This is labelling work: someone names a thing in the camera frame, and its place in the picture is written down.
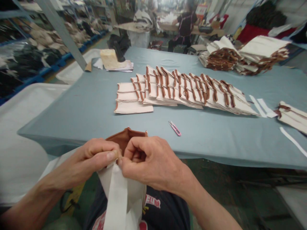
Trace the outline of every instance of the factory floor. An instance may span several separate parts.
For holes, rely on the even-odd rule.
[[[118,31],[114,30],[111,33],[118,34]],[[106,42],[111,33],[94,43],[86,51],[92,48],[106,49]],[[167,49],[167,39],[151,37],[151,41],[161,39],[165,40],[163,46]],[[67,64],[69,65],[73,61],[74,60],[68,60]],[[57,73],[52,73],[47,75],[45,77],[45,82],[64,84],[62,81],[56,79],[56,74]],[[237,182],[238,179],[266,178],[268,176],[267,169],[223,165],[206,159],[183,159],[182,161],[189,166],[202,186],[231,213],[242,229],[261,229],[257,224],[258,216],[254,209],[254,204],[258,208],[260,214],[264,217],[276,215],[283,216],[288,214],[287,208],[272,188],[249,185],[248,189],[250,196],[248,196],[247,191]],[[71,209],[67,213],[62,214],[60,212],[59,202],[51,211],[46,225],[60,217],[72,216],[77,220],[79,225],[82,226],[89,207],[94,201],[97,183],[99,183],[99,179],[97,174],[94,173],[84,186],[74,188],[73,191],[76,193],[80,208]],[[66,203],[67,197],[68,195],[66,195],[63,200],[63,206]],[[197,224],[196,218],[194,216],[192,216],[192,218],[193,221],[191,226],[193,229],[201,229]],[[292,218],[267,221],[267,225],[271,230],[299,229],[298,225]]]

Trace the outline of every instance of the thread snips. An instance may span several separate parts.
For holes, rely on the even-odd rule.
[[[177,127],[175,126],[175,124],[171,120],[169,120],[169,125],[173,128],[173,130],[175,131],[175,133],[178,136],[181,136],[181,132],[177,129]]]

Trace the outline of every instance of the light blue tablecloth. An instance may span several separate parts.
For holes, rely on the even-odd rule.
[[[177,68],[181,73],[208,74],[225,80],[248,95],[263,98],[274,109],[283,100],[307,111],[307,76],[300,70],[275,66],[259,76],[205,69],[196,56],[131,47],[125,54],[134,63],[133,73],[107,72],[93,68],[19,134],[40,143],[48,153],[61,155],[95,137],[107,138],[126,127],[148,131],[168,141],[181,158],[204,157],[216,162],[254,167],[307,169],[307,157],[279,130],[285,127],[307,150],[307,139],[276,118],[239,116],[211,108],[192,109],[154,106],[153,113],[115,114],[118,82],[144,74],[147,64]],[[172,120],[182,133],[169,126]]]

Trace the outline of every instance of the dark shirt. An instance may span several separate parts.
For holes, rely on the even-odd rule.
[[[193,12],[185,12],[177,18],[179,22],[179,34],[182,37],[190,36],[193,30],[193,24],[197,21],[197,16]]]
[[[99,182],[95,200],[83,225],[84,230],[103,230],[107,198]],[[147,186],[146,205],[143,209],[140,230],[190,230],[187,203],[179,196],[157,191]]]

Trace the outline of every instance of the blue shelf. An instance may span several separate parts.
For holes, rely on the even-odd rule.
[[[102,37],[104,35],[106,35],[108,31],[107,30],[104,30],[102,32],[100,32],[100,34],[96,34],[95,36],[91,37],[91,40],[84,43],[84,45],[79,48],[80,52],[83,52],[86,50],[86,44],[92,44],[92,40],[97,40],[99,37]],[[24,79],[23,80],[23,84],[16,87],[15,90],[14,90],[14,93],[6,96],[5,98],[0,98],[0,106],[2,104],[4,104],[7,100],[9,100],[10,98],[12,98],[13,96],[15,96],[17,93],[19,93],[21,90],[23,90],[25,87],[27,87],[28,85],[31,85],[32,83],[40,83],[40,82],[44,82],[45,79],[43,78],[44,75],[46,75],[47,73],[53,71],[53,72],[57,72],[60,67],[63,67],[66,65],[66,59],[68,58],[71,58],[73,57],[71,53],[67,53],[67,54],[64,54],[62,56],[61,59],[59,59],[54,65],[52,65],[50,68],[48,67],[45,67],[45,68],[42,68],[40,71],[39,71],[39,74],[34,76],[34,77],[29,77],[27,79]]]

